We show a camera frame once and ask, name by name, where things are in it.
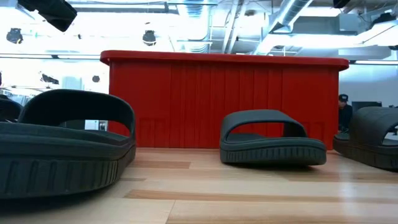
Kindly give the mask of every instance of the slide sandal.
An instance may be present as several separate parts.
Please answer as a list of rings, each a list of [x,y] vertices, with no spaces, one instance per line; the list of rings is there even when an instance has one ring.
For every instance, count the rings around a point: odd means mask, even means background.
[[[61,128],[65,121],[117,121],[129,137]],[[117,181],[134,160],[134,112],[122,99],[51,90],[31,99],[17,123],[0,123],[0,198],[68,195]]]
[[[233,134],[234,128],[250,123],[283,123],[281,138],[258,134]],[[276,110],[249,110],[227,115],[221,127],[220,157],[226,163],[314,166],[326,162],[326,147],[308,138],[304,127]]]
[[[0,99],[0,122],[16,122],[22,105],[12,100]]]
[[[335,135],[333,148],[369,166],[398,170],[398,141],[385,139],[388,130],[397,125],[397,108],[361,108],[351,119],[349,134]]]

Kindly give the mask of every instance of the cap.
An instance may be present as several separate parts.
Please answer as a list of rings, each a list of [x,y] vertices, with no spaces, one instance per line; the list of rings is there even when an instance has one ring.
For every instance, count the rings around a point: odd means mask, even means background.
[[[348,95],[347,94],[338,95],[338,101],[347,102],[348,101]]]

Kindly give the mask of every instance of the white wall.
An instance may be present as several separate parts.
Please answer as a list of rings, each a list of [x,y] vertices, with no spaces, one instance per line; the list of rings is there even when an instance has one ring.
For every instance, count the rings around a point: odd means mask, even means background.
[[[395,65],[350,65],[340,72],[339,93],[352,101],[381,101],[398,106],[398,67]]]

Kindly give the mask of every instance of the red counter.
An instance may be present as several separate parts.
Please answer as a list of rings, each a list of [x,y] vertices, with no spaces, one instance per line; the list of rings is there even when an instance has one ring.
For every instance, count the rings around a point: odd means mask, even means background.
[[[140,147],[218,148],[221,120],[240,110],[274,109],[301,122],[331,149],[338,129],[337,58],[105,51],[109,94],[136,112]],[[125,134],[117,124],[111,131]],[[238,131],[281,135],[279,124]]]

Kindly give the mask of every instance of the wooden floor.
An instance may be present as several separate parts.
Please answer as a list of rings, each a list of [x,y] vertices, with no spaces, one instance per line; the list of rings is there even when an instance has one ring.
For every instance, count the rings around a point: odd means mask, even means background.
[[[0,201],[0,223],[396,224],[398,174],[335,152],[324,166],[276,169],[227,166],[208,149],[139,149],[117,184]]]

